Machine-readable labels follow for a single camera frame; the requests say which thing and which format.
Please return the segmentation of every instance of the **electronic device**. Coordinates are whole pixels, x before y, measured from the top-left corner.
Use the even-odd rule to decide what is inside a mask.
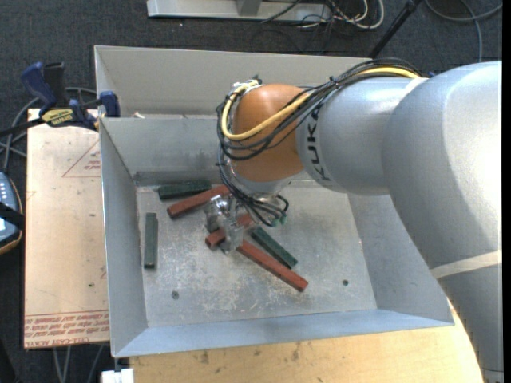
[[[15,247],[22,236],[22,230],[6,218],[9,214],[8,209],[19,211],[21,202],[13,183],[3,172],[0,172],[0,202],[7,207],[5,209],[2,206],[0,210],[0,254],[2,254]]]

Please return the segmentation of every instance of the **cardboard sheet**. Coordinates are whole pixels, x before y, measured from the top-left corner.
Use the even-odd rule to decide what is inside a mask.
[[[30,129],[26,188],[24,347],[108,341],[98,134]]]

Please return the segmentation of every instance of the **dark green block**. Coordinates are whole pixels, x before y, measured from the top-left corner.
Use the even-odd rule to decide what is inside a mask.
[[[158,257],[158,219],[156,213],[145,214],[144,268],[156,268]]]
[[[166,184],[158,188],[160,200],[171,199],[183,195],[193,195],[211,189],[209,180],[193,180],[189,182]]]
[[[257,227],[252,233],[252,238],[264,247],[273,257],[278,259],[283,265],[292,268],[298,260],[293,257],[287,250],[277,243],[265,230]]]

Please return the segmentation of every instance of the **wooden table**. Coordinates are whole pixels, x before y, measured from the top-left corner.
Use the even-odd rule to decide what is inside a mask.
[[[454,326],[133,357],[130,365],[136,383],[482,383],[452,311]]]

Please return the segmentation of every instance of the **wooden board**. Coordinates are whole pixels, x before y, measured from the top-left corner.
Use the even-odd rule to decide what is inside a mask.
[[[133,357],[130,365],[137,383],[482,383],[453,316],[455,326]]]
[[[96,132],[28,131],[26,349],[109,340],[100,159]]]

